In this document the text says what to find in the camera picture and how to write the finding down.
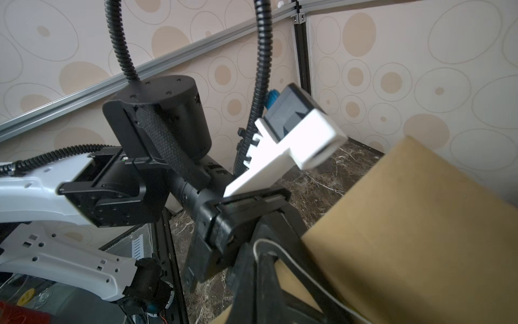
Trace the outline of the kraft file bag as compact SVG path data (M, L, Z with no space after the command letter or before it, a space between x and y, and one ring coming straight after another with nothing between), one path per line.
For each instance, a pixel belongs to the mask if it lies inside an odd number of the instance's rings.
M517 208L414 139L302 242L351 323L517 322Z

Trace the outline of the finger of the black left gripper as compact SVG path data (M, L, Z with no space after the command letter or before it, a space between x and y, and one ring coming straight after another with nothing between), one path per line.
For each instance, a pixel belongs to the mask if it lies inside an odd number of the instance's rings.
M307 227L284 205L260 217L236 265L227 323L351 323L302 242Z

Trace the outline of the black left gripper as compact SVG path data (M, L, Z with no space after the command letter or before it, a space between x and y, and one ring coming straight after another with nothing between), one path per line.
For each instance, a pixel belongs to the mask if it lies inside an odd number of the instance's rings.
M262 216L283 209L291 194L268 186L225 197L234 176L208 155L212 142L195 80L172 75L143 82L132 74L103 113L131 178L146 193L140 204L150 206L172 194L195 219L186 282L202 282L227 269L233 291L254 286L255 227Z

